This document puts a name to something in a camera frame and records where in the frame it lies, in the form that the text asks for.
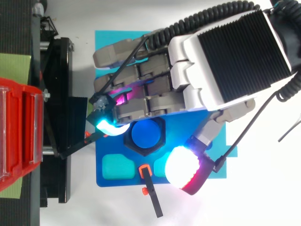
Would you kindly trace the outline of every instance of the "metal rod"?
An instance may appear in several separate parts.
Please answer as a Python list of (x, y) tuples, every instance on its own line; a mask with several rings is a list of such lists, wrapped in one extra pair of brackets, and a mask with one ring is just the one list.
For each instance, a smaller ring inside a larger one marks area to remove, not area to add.
[(54, 151), (52, 146), (44, 146), (43, 147), (43, 155), (54, 155)]
[(49, 46), (49, 41), (41, 41), (40, 42), (40, 51), (47, 51)]

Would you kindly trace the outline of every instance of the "blue round button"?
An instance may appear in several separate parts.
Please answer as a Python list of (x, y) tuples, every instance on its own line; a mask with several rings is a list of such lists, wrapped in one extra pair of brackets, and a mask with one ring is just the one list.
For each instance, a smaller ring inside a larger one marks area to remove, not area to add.
[(140, 148), (155, 146), (161, 137), (159, 125), (153, 120), (146, 119), (138, 121), (132, 129), (132, 139)]

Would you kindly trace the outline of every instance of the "orange clip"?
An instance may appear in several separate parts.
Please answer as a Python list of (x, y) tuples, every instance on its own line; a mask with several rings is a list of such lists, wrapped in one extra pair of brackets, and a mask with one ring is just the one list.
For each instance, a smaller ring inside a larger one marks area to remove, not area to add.
[(147, 190), (146, 187), (143, 187), (143, 188), (142, 188), (142, 193), (143, 193), (144, 195), (148, 195), (148, 194), (149, 194), (149, 191)]
[(87, 137), (89, 137), (89, 136), (91, 136), (91, 133), (89, 133), (88, 131), (85, 131), (85, 136), (86, 136), (86, 138)]
[(142, 179), (144, 179), (144, 176), (143, 176), (143, 173), (142, 173), (143, 168), (148, 168), (150, 176), (152, 176), (152, 172), (151, 172), (151, 168), (150, 168), (149, 164), (143, 164), (142, 166), (139, 167), (139, 173), (140, 173), (140, 176), (141, 176)]

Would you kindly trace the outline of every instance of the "screw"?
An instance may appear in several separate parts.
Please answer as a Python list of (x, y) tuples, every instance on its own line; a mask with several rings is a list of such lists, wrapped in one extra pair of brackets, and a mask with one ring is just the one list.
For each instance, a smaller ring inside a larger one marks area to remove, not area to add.
[(69, 43), (69, 51), (74, 52), (74, 44), (73, 43)]
[(43, 92), (43, 97), (44, 97), (44, 101), (47, 102), (48, 99), (50, 98), (50, 93), (48, 93), (48, 90), (45, 89)]
[(44, 16), (44, 7), (42, 3), (38, 2), (34, 4), (34, 6), (32, 7), (32, 14), (40, 18)]

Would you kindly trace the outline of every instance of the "black cable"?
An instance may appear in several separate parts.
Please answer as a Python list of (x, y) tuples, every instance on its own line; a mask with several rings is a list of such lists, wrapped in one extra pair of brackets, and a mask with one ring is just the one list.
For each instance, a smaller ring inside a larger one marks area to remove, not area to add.
[(259, 5), (254, 5), (253, 2), (248, 1), (233, 1), (205, 9), (152, 34), (148, 39), (147, 47), (151, 50), (161, 48), (168, 45), (174, 36), (189, 34), (195, 32), (200, 27), (218, 20), (259, 9)]
[(209, 23), (216, 22), (221, 19), (228, 18), (230, 16), (247, 12), (250, 10), (260, 9), (259, 5), (254, 5), (253, 2), (248, 1), (233, 1), (218, 5), (202, 12), (198, 12), (193, 16), (189, 16), (184, 20), (180, 20), (178, 23), (171, 25), (164, 30), (154, 33), (153, 35), (143, 37), (141, 42), (133, 50), (133, 52), (128, 56), (128, 58), (123, 62), (121, 67), (110, 77), (110, 80), (102, 87), (102, 89), (90, 98), (89, 102), (94, 104), (101, 95), (104, 94), (105, 90), (114, 82), (116, 77), (121, 73), (121, 71), (129, 64), (130, 60), (135, 56), (141, 46), (148, 40), (148, 48), (155, 50), (166, 44), (169, 44), (170, 40), (174, 36), (184, 35), (196, 31), (196, 29), (205, 26)]
[(256, 119), (259, 117), (259, 115), (263, 112), (263, 110), (267, 107), (267, 105), (271, 102), (271, 100), (276, 96), (277, 91), (274, 92), (267, 100), (266, 102), (264, 102), (264, 104), (261, 106), (261, 108), (258, 110), (258, 112), (256, 113), (256, 115), (252, 118), (252, 120), (249, 122), (249, 124), (246, 126), (246, 128), (244, 129), (244, 131), (239, 135), (239, 137), (236, 139), (236, 141), (232, 144), (232, 146), (228, 149), (228, 151), (222, 155), (220, 158), (218, 158), (215, 161), (215, 168), (214, 168), (214, 172), (218, 172), (221, 167), (223, 166), (223, 164), (226, 161), (226, 158), (228, 157), (228, 155), (234, 150), (234, 148), (239, 144), (239, 142), (242, 140), (242, 138), (246, 135), (247, 131), (251, 128), (251, 126), (254, 124), (254, 122), (256, 121)]
[(281, 142), (294, 128), (296, 128), (299, 124), (301, 124), (301, 120), (294, 124), (279, 140), (278, 142)]
[(252, 120), (249, 122), (249, 124), (246, 126), (244, 131), (239, 135), (239, 137), (236, 139), (236, 141), (233, 143), (233, 145), (228, 149), (228, 151), (223, 155), (224, 158), (226, 158), (232, 151), (233, 149), (237, 146), (237, 144), (241, 141), (241, 139), (245, 136), (247, 131), (250, 129), (250, 127), (254, 124), (258, 116), (263, 112), (263, 110), (266, 108), (266, 106), (271, 102), (271, 100), (276, 96), (276, 93), (273, 93), (267, 100), (264, 102), (264, 104), (261, 106), (261, 108), (258, 110), (256, 115), (252, 118)]
[(122, 63), (120, 68), (110, 77), (109, 81), (101, 88), (100, 91), (93, 94), (93, 96), (90, 98), (89, 102), (91, 104), (94, 104), (101, 95), (104, 94), (105, 90), (114, 82), (114, 80), (117, 78), (117, 76), (122, 72), (122, 70), (130, 63), (130, 61), (133, 59), (135, 54), (138, 52), (138, 50), (142, 47), (142, 45), (146, 42), (148, 37), (143, 37), (139, 44), (135, 47), (135, 49), (132, 51), (132, 53), (127, 57), (127, 59)]
[[(283, 12), (286, 18), (292, 21), (299, 29), (301, 28), (301, 4), (296, 0), (279, 1), (273, 10), (277, 14)], [(294, 77), (283, 86), (277, 93), (277, 99), (286, 102), (301, 90), (301, 73), (297, 72)]]

